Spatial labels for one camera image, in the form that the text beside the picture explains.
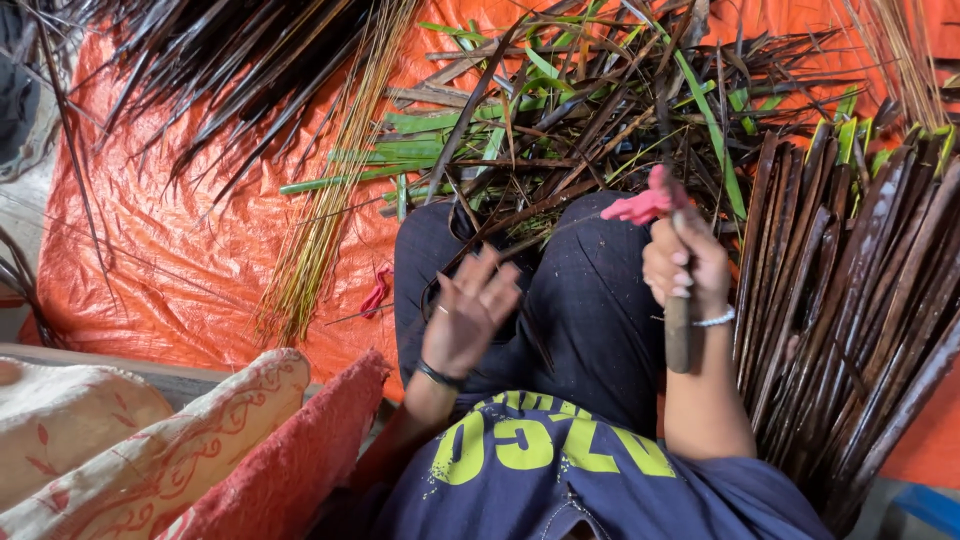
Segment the floor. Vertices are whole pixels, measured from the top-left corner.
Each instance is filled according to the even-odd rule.
[[[37,113],[42,117],[51,112],[53,112],[52,109],[41,108]],[[34,270],[36,270],[40,252],[43,212],[52,175],[53,158],[48,156],[14,181],[0,184],[0,227],[17,241],[30,259]],[[2,246],[0,246],[0,256],[9,257],[6,248]],[[22,326],[26,314],[25,307],[0,309],[0,341],[16,340],[16,333]],[[948,538],[891,505],[893,498],[905,485],[905,482],[898,480],[877,479],[861,512],[860,520],[848,539],[939,540]],[[960,492],[938,491],[960,501]]]

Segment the pink cloth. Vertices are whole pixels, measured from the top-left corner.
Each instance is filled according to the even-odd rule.
[[[387,282],[383,279],[384,276],[394,274],[394,269],[391,266],[386,266],[381,270],[376,272],[376,287],[370,291],[370,294],[367,295],[367,298],[364,299],[363,304],[360,305],[360,315],[365,319],[373,319],[375,311],[371,311],[375,307],[380,307],[380,303],[383,302],[383,299],[387,297]]]
[[[673,196],[665,185],[666,167],[657,165],[650,171],[648,184],[650,189],[629,199],[618,199],[600,212],[604,219],[630,221],[634,225],[645,225],[662,213],[683,208],[686,202],[684,187],[673,183]]]
[[[389,371],[377,351],[361,356],[156,540],[302,538],[352,472]]]

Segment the blue object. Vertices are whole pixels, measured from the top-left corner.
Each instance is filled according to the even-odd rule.
[[[960,503],[924,485],[911,485],[900,492],[894,504],[950,538],[960,539]]]

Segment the wooden plank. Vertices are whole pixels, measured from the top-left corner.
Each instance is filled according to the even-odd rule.
[[[77,364],[106,365],[136,373],[163,394],[174,410],[183,409],[186,404],[206,394],[233,375],[230,372],[204,368],[170,366],[143,360],[128,360],[117,356],[90,355],[15,343],[0,343],[0,356],[8,356],[36,365],[55,367]],[[310,384],[306,387],[303,398],[306,400],[312,397],[323,387],[322,384]]]

